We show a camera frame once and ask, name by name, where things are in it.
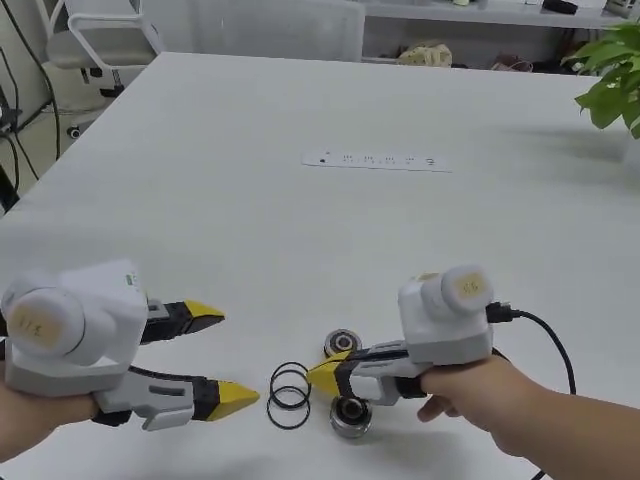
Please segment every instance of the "human hand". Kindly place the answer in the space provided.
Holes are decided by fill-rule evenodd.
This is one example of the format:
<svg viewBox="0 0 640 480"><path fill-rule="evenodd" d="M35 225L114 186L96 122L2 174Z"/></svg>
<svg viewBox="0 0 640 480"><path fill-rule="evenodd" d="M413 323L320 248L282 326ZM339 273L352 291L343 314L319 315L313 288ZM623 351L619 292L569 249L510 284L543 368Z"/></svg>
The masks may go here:
<svg viewBox="0 0 640 480"><path fill-rule="evenodd" d="M10 390L0 362L0 463L35 447L56 428L89 420L97 411L88 395L41 398Z"/></svg>
<svg viewBox="0 0 640 480"><path fill-rule="evenodd" d="M422 376L421 386L433 396L418 412L420 421L430 422L442 413L462 416L514 456L522 455L518 426L548 393L496 356L467 366L433 368Z"/></svg>

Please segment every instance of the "green leaf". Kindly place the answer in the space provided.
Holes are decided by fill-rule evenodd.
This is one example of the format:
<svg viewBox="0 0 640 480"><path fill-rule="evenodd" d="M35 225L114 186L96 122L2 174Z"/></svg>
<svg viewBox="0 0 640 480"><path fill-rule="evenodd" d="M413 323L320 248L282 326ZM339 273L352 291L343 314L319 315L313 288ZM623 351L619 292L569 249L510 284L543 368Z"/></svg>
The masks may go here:
<svg viewBox="0 0 640 480"><path fill-rule="evenodd" d="M640 71L640 56L633 56L629 58L629 63L631 63L631 71L638 72Z"/></svg>
<svg viewBox="0 0 640 480"><path fill-rule="evenodd" d="M637 26L616 30L611 32L610 35L616 41L622 42L626 47L636 51L640 50L640 29Z"/></svg>
<svg viewBox="0 0 640 480"><path fill-rule="evenodd" d="M617 25L611 25L605 28L605 30L608 32L615 32L619 30L637 30L638 28L640 28L640 26L636 22L624 22Z"/></svg>
<svg viewBox="0 0 640 480"><path fill-rule="evenodd" d="M619 88L603 90L598 94L596 103L589 107L591 122L600 129L608 127L622 114L625 103Z"/></svg>
<svg viewBox="0 0 640 480"><path fill-rule="evenodd" d="M640 71L629 72L620 79L620 88L627 94L637 90L638 87L640 87Z"/></svg>
<svg viewBox="0 0 640 480"><path fill-rule="evenodd" d="M612 63L620 63L631 57L634 53L636 52L624 45L609 43L603 45L602 48L591 54L587 63L584 65L584 69L601 69L605 66L611 65Z"/></svg>
<svg viewBox="0 0 640 480"><path fill-rule="evenodd" d="M631 66L631 63L629 62L618 65L614 69L607 72L600 81L603 83L617 82L620 77L627 74L629 70L631 70Z"/></svg>
<svg viewBox="0 0 640 480"><path fill-rule="evenodd" d="M640 124L631 129L631 136L636 140L640 138Z"/></svg>
<svg viewBox="0 0 640 480"><path fill-rule="evenodd" d="M622 118L624 120L624 124L627 126L629 130L633 130L632 127L635 126L635 123L639 117L640 117L640 102L638 101L629 102L624 107L622 107Z"/></svg>
<svg viewBox="0 0 640 480"><path fill-rule="evenodd" d="M607 84L600 81L591 87L587 93L576 97L575 100L583 109L597 107L601 101L601 96L603 94L606 95L606 90L608 90Z"/></svg>
<svg viewBox="0 0 640 480"><path fill-rule="evenodd" d="M587 43L583 45L582 48L580 48L576 53L567 57L565 60L590 57L591 55L596 53L598 50L600 50L607 43L609 42L604 42L603 40Z"/></svg>

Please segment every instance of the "white shelf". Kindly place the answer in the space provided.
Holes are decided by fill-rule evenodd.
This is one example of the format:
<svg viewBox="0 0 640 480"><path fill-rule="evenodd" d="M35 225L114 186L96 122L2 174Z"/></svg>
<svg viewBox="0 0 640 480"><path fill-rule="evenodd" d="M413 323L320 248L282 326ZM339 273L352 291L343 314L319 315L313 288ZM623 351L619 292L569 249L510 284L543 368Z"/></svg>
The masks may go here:
<svg viewBox="0 0 640 480"><path fill-rule="evenodd" d="M499 23L538 27L601 29L624 21L606 11L579 9L576 15L563 15L543 10L541 5L525 5L504 1L479 1L466 7L450 0L419 0L415 4L372 3L362 1L369 17L441 20L449 22Z"/></svg>

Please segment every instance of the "power strip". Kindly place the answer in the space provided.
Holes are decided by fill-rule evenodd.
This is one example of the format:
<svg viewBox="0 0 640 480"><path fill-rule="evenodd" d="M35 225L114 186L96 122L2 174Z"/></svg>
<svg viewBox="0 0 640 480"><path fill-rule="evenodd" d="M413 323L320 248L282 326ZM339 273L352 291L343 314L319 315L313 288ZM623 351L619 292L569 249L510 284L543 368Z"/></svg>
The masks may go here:
<svg viewBox="0 0 640 480"><path fill-rule="evenodd" d="M325 151L304 155L302 164L310 167L368 168L451 173L451 168L449 168L449 165L447 165L444 160L424 155Z"/></svg>

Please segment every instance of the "table surface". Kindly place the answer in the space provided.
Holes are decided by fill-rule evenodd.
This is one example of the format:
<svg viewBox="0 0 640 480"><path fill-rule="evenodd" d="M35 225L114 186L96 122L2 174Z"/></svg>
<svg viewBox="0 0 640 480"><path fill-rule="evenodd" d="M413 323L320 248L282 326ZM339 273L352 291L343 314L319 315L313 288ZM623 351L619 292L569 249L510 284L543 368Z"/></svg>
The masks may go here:
<svg viewBox="0 0 640 480"><path fill-rule="evenodd" d="M339 327L401 337L397 289L482 264L500 300L557 330L587 395L640 406L640 191L573 102L589 78L161 55L0 222L0 289L30 267L129 257L148 292L228 320L140 350L137 364L260 392L281 362L313 365ZM453 173L301 165L310 151L442 156ZM526 320L497 346L565 389L551 342ZM314 398L295 432L259 404L214 424L145 433L64 428L2 466L7 480L530 478L462 421L428 426L417 401L374 412L341 441ZM286 421L295 421L296 413Z"/></svg>

